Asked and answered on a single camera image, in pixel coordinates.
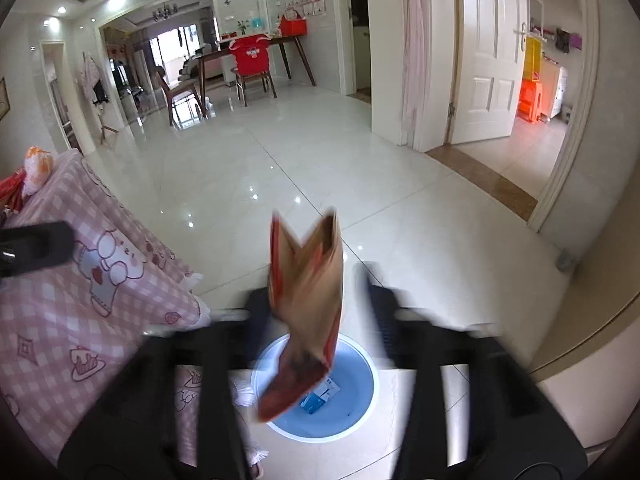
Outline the blue white small box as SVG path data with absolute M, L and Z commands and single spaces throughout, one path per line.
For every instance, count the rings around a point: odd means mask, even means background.
M 312 415 L 323 408 L 340 391 L 340 386 L 330 376 L 326 376 L 299 401 L 299 407 L 307 414 Z

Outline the red brown paper snack bag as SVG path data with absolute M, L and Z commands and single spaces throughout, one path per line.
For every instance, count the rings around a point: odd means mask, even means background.
M 333 366 L 342 319 L 344 257 L 337 213 L 327 211 L 299 240 L 272 217 L 268 294 L 271 314 L 288 328 L 277 374 L 258 398 L 270 422 L 298 402 Z

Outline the white blue trash bin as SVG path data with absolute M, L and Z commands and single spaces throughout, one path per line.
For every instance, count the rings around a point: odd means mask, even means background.
M 378 370 L 360 344 L 341 335 L 333 367 L 326 376 L 330 376 L 341 391 L 323 408 L 307 414 L 299 407 L 302 396 L 284 413 L 267 422 L 267 426 L 288 440 L 306 444 L 328 443 L 352 434 L 374 405 Z

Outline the pink checked tablecloth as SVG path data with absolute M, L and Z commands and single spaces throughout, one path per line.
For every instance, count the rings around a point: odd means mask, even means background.
M 2 474 L 23 478 L 33 463 L 58 470 L 64 445 L 146 338 L 197 330 L 224 319 L 194 295 L 198 278 L 103 184 L 76 151 L 53 157 L 47 183 L 22 196 L 24 162 L 1 185 L 3 229 L 67 222 L 73 259 L 1 278 Z M 202 370 L 177 370 L 178 457 L 196 463 Z M 239 407 L 250 388 L 229 374 L 249 479 L 264 453 L 247 441 Z

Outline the pink crumpled plastic bag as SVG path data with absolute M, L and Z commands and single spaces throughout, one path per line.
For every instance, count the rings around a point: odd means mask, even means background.
M 25 155 L 22 196 L 24 198 L 35 195 L 47 183 L 53 170 L 53 156 L 50 152 L 31 146 Z

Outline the coat stand with clothes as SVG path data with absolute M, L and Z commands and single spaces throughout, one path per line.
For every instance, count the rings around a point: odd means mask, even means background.
M 100 144 L 104 144 L 107 133 L 118 133 L 118 130 L 104 122 L 105 105 L 110 102 L 110 98 L 102 84 L 98 64 L 96 64 L 93 57 L 86 52 L 82 54 L 80 84 L 86 99 L 94 108 L 96 119 L 100 126 Z

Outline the brown wooden chair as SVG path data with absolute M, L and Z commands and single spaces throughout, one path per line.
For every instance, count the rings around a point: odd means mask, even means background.
M 194 99 L 198 114 L 204 115 L 200 92 L 198 92 L 198 84 L 200 83 L 198 78 L 186 79 L 171 87 L 166 80 L 166 70 L 162 66 L 155 66 L 154 72 L 165 97 L 171 127 L 178 127 L 177 108 L 179 101 Z

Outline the chair with red cover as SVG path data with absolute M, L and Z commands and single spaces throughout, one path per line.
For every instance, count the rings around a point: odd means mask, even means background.
M 270 38 L 265 34 L 235 38 L 230 42 L 229 50 L 235 60 L 232 70 L 238 98 L 247 106 L 246 84 L 250 80 L 259 80 L 265 92 L 271 91 L 277 97 L 270 72 Z

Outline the dark wooden dining table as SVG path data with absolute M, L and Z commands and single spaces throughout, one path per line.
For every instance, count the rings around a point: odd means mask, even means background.
M 268 49 L 272 46 L 280 48 L 281 58 L 285 65 L 288 77 L 291 77 L 290 66 L 288 66 L 288 57 L 286 56 L 285 44 L 294 44 L 297 49 L 298 56 L 303 63 L 306 74 L 310 83 L 315 86 L 316 80 L 312 73 L 305 49 L 302 44 L 304 35 L 269 37 L 265 34 L 244 36 L 234 38 L 228 48 L 221 50 L 213 50 L 212 52 L 203 53 L 195 58 L 198 62 L 198 104 L 200 104 L 202 113 L 207 116 L 206 95 L 205 95 L 205 63 L 208 61 L 218 60 L 227 55 L 232 55 L 236 62 L 236 88 L 240 90 L 240 96 L 244 105 L 246 102 L 246 83 L 250 79 L 258 78 L 267 84 L 272 90 L 273 96 L 277 96 L 276 88 L 274 88 L 272 75 L 270 72 L 270 57 Z

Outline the orange plastic stool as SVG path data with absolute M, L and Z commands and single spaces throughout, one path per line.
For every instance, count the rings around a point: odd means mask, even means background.
M 539 81 L 523 79 L 520 98 L 518 99 L 518 116 L 528 122 L 538 122 L 542 101 L 542 84 Z

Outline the red gift bag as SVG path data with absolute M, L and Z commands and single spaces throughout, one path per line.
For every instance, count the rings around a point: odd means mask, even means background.
M 280 18 L 280 33 L 282 37 L 298 37 L 308 34 L 306 18 L 296 9 L 288 9 Z

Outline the white panel door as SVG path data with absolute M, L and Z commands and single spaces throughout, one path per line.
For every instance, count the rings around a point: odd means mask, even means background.
M 525 60 L 528 0 L 459 0 L 450 143 L 512 133 Z

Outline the pink sheer door curtain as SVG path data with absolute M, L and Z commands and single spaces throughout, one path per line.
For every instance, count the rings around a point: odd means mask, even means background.
M 402 125 L 416 145 L 431 91 L 432 0 L 407 0 L 406 19 Z

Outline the framed picture left wall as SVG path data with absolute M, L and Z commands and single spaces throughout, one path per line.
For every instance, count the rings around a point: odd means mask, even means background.
M 11 109 L 8 92 L 6 91 L 6 80 L 0 80 L 0 120 L 9 113 Z

